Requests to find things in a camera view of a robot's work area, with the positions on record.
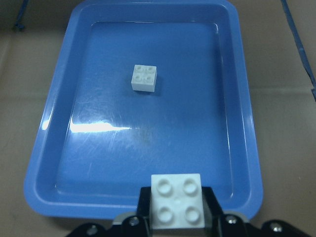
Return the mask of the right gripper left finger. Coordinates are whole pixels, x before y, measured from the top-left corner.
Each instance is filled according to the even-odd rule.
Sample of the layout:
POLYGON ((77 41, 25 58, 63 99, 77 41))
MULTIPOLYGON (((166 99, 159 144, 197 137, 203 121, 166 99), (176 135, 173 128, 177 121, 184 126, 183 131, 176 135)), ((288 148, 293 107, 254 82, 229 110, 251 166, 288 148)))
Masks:
POLYGON ((151 187, 142 187, 135 212, 117 216, 112 224, 115 237, 152 237, 150 221, 151 187))

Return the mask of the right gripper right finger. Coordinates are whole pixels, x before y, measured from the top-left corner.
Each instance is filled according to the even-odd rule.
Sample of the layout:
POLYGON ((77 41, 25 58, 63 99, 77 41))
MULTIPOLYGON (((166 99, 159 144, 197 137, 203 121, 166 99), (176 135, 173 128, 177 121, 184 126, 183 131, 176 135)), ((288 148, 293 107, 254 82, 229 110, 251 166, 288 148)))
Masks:
POLYGON ((211 214, 213 237, 248 237, 243 220, 232 213, 225 214, 210 187, 202 187, 203 202, 211 214))

